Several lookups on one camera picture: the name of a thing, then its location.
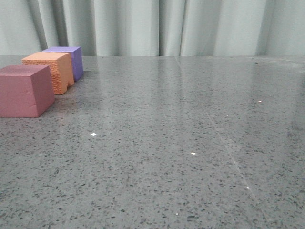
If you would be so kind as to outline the orange foam cube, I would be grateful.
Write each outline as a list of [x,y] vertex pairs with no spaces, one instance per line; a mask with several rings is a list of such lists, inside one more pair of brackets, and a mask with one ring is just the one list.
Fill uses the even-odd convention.
[[64,94],[74,84],[70,53],[37,52],[21,61],[27,65],[49,65],[54,94]]

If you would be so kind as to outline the purple foam cube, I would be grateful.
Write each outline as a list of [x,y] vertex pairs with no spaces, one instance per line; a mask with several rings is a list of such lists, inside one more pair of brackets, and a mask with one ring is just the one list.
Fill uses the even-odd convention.
[[53,46],[43,52],[66,52],[71,54],[71,63],[74,81],[83,76],[82,50],[80,46]]

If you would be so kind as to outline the grey-green curtain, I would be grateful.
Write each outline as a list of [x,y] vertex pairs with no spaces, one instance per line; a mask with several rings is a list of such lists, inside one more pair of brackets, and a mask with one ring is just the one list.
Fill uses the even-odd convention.
[[302,0],[3,0],[0,53],[304,55]]

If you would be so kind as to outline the red foam cube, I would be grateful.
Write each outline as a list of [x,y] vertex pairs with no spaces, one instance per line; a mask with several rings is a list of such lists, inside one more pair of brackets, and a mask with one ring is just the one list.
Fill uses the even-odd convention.
[[1,117],[39,117],[54,101],[48,65],[8,65],[0,70]]

